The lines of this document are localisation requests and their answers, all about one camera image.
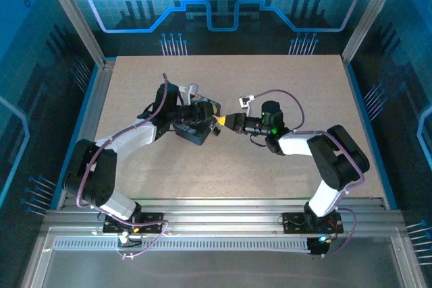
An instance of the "metal bracket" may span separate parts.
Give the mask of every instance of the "metal bracket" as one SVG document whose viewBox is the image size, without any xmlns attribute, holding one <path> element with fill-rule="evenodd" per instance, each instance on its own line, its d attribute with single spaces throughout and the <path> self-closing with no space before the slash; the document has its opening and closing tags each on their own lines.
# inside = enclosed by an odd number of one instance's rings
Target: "metal bracket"
<svg viewBox="0 0 432 288">
<path fill-rule="evenodd" d="M 137 221 L 137 223 L 149 223 L 149 222 L 160 221 L 162 219 L 163 219 L 162 212 L 142 212 L 140 220 Z M 103 230 L 102 230 L 104 234 L 108 234 L 108 233 L 121 234 L 125 229 L 128 230 L 130 229 L 130 227 L 118 223 L 108 215 L 105 216 L 105 221 L 103 222 Z M 144 226 L 144 227 L 137 228 L 137 230 L 134 230 L 134 233 L 136 234 L 142 234 L 142 233 L 160 234 L 160 232 L 162 232 L 161 224 Z"/>
<path fill-rule="evenodd" d="M 238 101 L 240 101 L 240 107 L 243 111 L 246 111 L 246 116 L 249 116 L 250 112 L 250 103 L 255 100 L 255 97 L 253 94 L 250 94 L 249 96 L 241 96 Z"/>
<path fill-rule="evenodd" d="M 184 104 L 190 106 L 190 97 L 198 94 L 198 84 L 190 84 L 187 87 L 179 86 L 180 95 L 184 101 Z"/>
<path fill-rule="evenodd" d="M 342 219 L 339 213 L 334 212 L 326 217 L 327 221 L 317 226 L 313 230 L 308 228 L 304 220 L 302 212 L 285 212 L 282 214 L 283 234 L 316 234 L 316 235 L 329 235 L 335 233 L 335 229 L 331 226 L 333 224 L 337 228 L 337 233 L 344 232 Z"/>
</svg>

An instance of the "aluminum frame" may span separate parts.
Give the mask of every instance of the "aluminum frame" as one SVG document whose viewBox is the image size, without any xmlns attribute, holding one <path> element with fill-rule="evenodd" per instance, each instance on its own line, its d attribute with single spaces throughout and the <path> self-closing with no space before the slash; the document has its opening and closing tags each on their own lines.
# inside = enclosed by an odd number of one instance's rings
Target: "aluminum frame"
<svg viewBox="0 0 432 288">
<path fill-rule="evenodd" d="M 164 212 L 170 222 L 167 236 L 171 240 L 185 237 L 206 238 L 301 238 L 318 235 L 285 235 L 278 218 L 282 212 L 301 212 L 307 200 L 289 199 L 176 199 L 139 200 L 147 212 Z M 410 245 L 404 219 L 399 210 L 386 210 L 383 200 L 345 199 L 341 206 L 350 207 L 357 218 L 354 237 L 391 237 L 395 257 L 407 287 L 426 287 Z M 351 226 L 350 213 L 341 211 L 346 237 Z M 102 233 L 102 220 L 90 209 L 78 209 L 73 198 L 67 198 L 63 210 L 49 211 L 36 241 L 22 287 L 42 287 L 58 237 L 98 237 L 111 240 L 116 235 Z"/>
<path fill-rule="evenodd" d="M 358 48 L 365 39 L 369 29 L 373 22 L 377 18 L 378 14 L 383 9 L 383 6 L 387 0 L 370 0 L 364 13 L 354 29 L 348 43 L 345 46 L 344 52 L 342 52 L 342 60 L 347 65 L 351 62 L 355 56 Z"/>
<path fill-rule="evenodd" d="M 76 32 L 99 68 L 105 66 L 105 56 L 75 0 L 59 0 Z"/>
</svg>

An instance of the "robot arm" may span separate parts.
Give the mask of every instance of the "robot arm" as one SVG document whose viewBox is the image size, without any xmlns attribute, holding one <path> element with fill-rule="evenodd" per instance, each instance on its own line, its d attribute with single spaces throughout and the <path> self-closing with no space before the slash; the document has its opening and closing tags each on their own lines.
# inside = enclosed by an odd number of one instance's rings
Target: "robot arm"
<svg viewBox="0 0 432 288">
<path fill-rule="evenodd" d="M 240 103 L 248 104 L 250 96 L 243 98 Z M 248 109 L 246 103 L 242 108 Z M 263 103 L 261 117 L 249 117 L 248 112 L 236 113 L 220 117 L 218 121 L 239 134 L 265 136 L 267 147 L 275 154 L 314 158 L 321 182 L 304 207 L 304 220 L 311 231 L 327 222 L 326 217 L 338 207 L 349 187 L 361 184 L 362 174 L 369 170 L 367 157 L 342 126 L 333 126 L 327 132 L 290 131 L 275 101 Z"/>
<path fill-rule="evenodd" d="M 144 145 L 159 139 L 171 127 L 178 136 L 198 145 L 203 144 L 211 130 L 217 134 L 213 116 L 219 114 L 220 105 L 197 95 L 196 84 L 189 87 L 167 84 L 165 100 L 164 89 L 165 85 L 162 84 L 157 91 L 155 102 L 137 116 L 129 127 L 121 131 L 121 135 L 116 133 L 96 142 L 77 142 L 63 182 L 64 189 L 78 196 L 86 168 L 100 151 L 79 199 L 82 198 L 91 206 L 124 221 L 143 223 L 141 206 L 115 189 L 117 164 Z M 154 117 L 145 122 L 151 115 Z"/>
</svg>

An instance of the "mounting plate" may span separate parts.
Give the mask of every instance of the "mounting plate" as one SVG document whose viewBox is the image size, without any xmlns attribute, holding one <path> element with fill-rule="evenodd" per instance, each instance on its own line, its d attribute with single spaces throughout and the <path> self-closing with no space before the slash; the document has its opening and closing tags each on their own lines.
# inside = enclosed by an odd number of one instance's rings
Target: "mounting plate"
<svg viewBox="0 0 432 288">
<path fill-rule="evenodd" d="M 137 223 L 149 223 L 160 221 L 163 219 L 162 212 L 143 212 L 141 213 L 140 221 Z M 121 223 L 118 223 L 110 216 L 105 216 L 105 221 L 103 222 L 103 233 L 123 233 L 123 231 L 127 229 L 130 230 L 131 227 L 125 226 Z M 151 225 L 141 227 L 140 230 L 136 233 L 154 233 L 159 234 L 162 231 L 162 225 Z"/>
<path fill-rule="evenodd" d="M 340 214 L 333 212 L 326 216 L 327 221 L 314 230 L 310 230 L 304 222 L 302 212 L 285 212 L 282 214 L 283 234 L 332 234 L 335 229 L 328 223 L 332 222 L 337 227 L 339 234 L 344 232 L 344 226 Z"/>
</svg>

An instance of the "purple cable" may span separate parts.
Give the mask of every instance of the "purple cable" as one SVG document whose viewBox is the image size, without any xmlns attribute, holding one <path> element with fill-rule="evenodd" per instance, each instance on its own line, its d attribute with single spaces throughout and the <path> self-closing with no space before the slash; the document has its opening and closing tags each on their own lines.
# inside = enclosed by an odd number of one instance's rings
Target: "purple cable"
<svg viewBox="0 0 432 288">
<path fill-rule="evenodd" d="M 296 126 L 295 128 L 293 128 L 292 130 L 294 131 L 295 129 L 299 129 L 300 127 L 302 127 L 303 124 L 304 124 L 304 120 L 305 120 L 304 110 L 303 110 L 302 104 L 300 104 L 300 101 L 298 101 L 298 99 L 293 94 L 289 93 L 286 90 L 282 90 L 282 89 L 270 89 L 268 91 L 264 91 L 264 92 L 262 92 L 260 94 L 254 95 L 254 97 L 258 98 L 258 97 L 264 96 L 265 94 L 269 94 L 270 92 L 282 92 L 282 93 L 287 94 L 288 96 L 290 96 L 291 98 L 294 99 L 294 101 L 298 105 L 298 108 L 300 109 L 300 112 L 302 113 L 302 122 L 298 126 Z"/>
<path fill-rule="evenodd" d="M 156 116 L 157 114 L 159 114 L 159 112 L 161 111 L 161 109 L 163 107 L 163 104 L 165 104 L 165 99 L 167 98 L 167 92 L 168 92 L 168 77 L 167 77 L 166 74 L 162 74 L 162 76 L 165 79 L 165 85 L 164 85 L 165 87 L 163 89 L 163 97 L 162 97 L 161 104 L 157 107 L 156 111 L 152 115 L 150 115 L 148 118 L 146 118 L 144 121 L 141 121 L 141 122 L 139 122 L 136 125 L 131 125 L 131 126 L 125 128 L 125 129 L 121 130 L 121 131 L 118 131 L 117 133 L 115 133 L 113 135 L 113 137 L 110 140 L 107 140 L 96 151 L 96 153 L 90 159 L 90 162 L 87 164 L 86 171 L 84 172 L 84 175 L 82 176 L 80 187 L 78 188 L 78 192 L 76 194 L 76 206 L 78 206 L 80 208 L 84 208 L 84 207 L 90 206 L 90 204 L 82 204 L 81 203 L 82 192 L 84 191 L 84 186 L 86 185 L 88 174 L 90 173 L 90 169 L 94 165 L 94 163 L 96 162 L 98 156 L 103 151 L 103 149 L 106 148 L 113 140 L 115 140 L 116 138 L 118 138 L 122 134 L 125 134 L 126 132 L 128 132 L 128 131 L 130 131 L 132 129 L 136 129 L 137 127 L 141 126 L 142 124 L 150 121 L 154 116 Z"/>
<path fill-rule="evenodd" d="M 346 192 L 348 190 L 351 190 L 351 188 L 357 187 L 358 185 L 362 185 L 365 181 L 365 175 L 363 174 L 363 172 L 360 170 L 360 167 L 356 164 L 356 162 L 354 161 L 354 159 L 349 155 L 349 153 L 347 152 L 347 150 L 345 150 L 345 148 L 342 146 L 342 144 L 340 144 L 338 142 L 338 140 L 336 140 L 331 134 L 327 133 L 326 131 L 297 131 L 294 132 L 295 134 L 317 134 L 317 135 L 325 135 L 327 136 L 336 146 L 337 148 L 339 148 L 340 152 L 346 157 L 346 159 L 348 161 L 350 161 L 352 167 L 354 167 L 354 169 L 356 170 L 356 172 L 358 173 L 358 175 L 360 176 L 360 179 L 354 183 L 349 183 L 348 185 L 345 186 L 344 191 L 340 194 L 339 198 L 335 201 L 334 206 L 337 206 L 339 204 L 339 202 L 344 199 Z"/>
<path fill-rule="evenodd" d="M 355 183 L 348 184 L 344 188 L 344 191 L 340 194 L 339 198 L 334 202 L 333 207 L 338 207 L 339 202 L 342 199 L 344 199 L 346 192 L 349 189 L 356 187 L 358 185 L 361 185 L 362 183 L 365 182 L 364 181 L 365 175 L 361 171 L 360 167 L 356 164 L 354 159 L 348 154 L 348 152 L 345 150 L 345 148 L 339 143 L 339 141 L 334 138 L 334 136 L 332 136 L 331 134 L 329 134 L 325 131 L 298 131 L 298 132 L 294 132 L 294 133 L 300 134 L 300 135 L 301 134 L 323 134 L 323 135 L 327 136 L 337 146 L 337 148 L 339 148 L 340 152 L 347 158 L 347 160 L 350 161 L 351 165 L 354 167 L 354 169 L 356 170 L 356 172 L 360 176 L 360 179 L 358 181 L 356 181 Z M 330 255 L 337 254 L 337 253 L 341 252 L 346 247 L 346 245 L 348 244 L 348 242 L 351 240 L 352 236 L 354 235 L 354 231 L 356 229 L 356 224 L 357 224 L 356 215 L 354 214 L 354 212 L 351 209 L 341 207 L 338 210 L 346 210 L 346 211 L 350 212 L 352 214 L 352 217 L 354 220 L 353 220 L 351 232 L 350 232 L 350 234 L 348 234 L 348 238 L 346 239 L 346 241 L 340 247 L 338 247 L 336 250 L 334 250 L 332 253 L 330 253 Z"/>
<path fill-rule="evenodd" d="M 352 218 L 353 218 L 352 229 L 351 229 L 350 234 L 348 234 L 348 237 L 346 238 L 345 242 L 340 247 L 338 247 L 336 250 L 332 251 L 330 254 L 327 254 L 326 257 L 333 256 L 333 255 L 341 252 L 347 246 L 348 242 L 351 241 L 352 236 L 354 235 L 354 231 L 356 230 L 357 218 L 356 218 L 356 215 L 354 214 L 354 212 L 351 209 L 344 208 L 344 207 L 339 208 L 339 210 L 346 210 L 352 214 Z"/>
</svg>

